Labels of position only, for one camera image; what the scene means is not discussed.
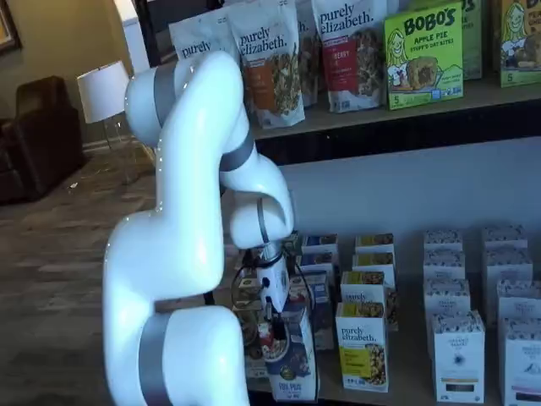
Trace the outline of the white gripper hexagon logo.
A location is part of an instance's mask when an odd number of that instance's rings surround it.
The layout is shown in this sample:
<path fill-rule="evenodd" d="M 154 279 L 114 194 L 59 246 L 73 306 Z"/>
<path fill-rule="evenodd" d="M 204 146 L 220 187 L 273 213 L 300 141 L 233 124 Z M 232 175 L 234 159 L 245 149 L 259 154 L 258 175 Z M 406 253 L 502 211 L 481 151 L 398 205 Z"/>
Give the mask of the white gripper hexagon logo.
<path fill-rule="evenodd" d="M 287 334 L 280 312 L 283 312 L 289 293 L 286 259 L 280 257 L 270 265 L 258 266 L 257 278 L 260 283 L 260 301 L 265 307 L 265 340 L 285 340 Z"/>

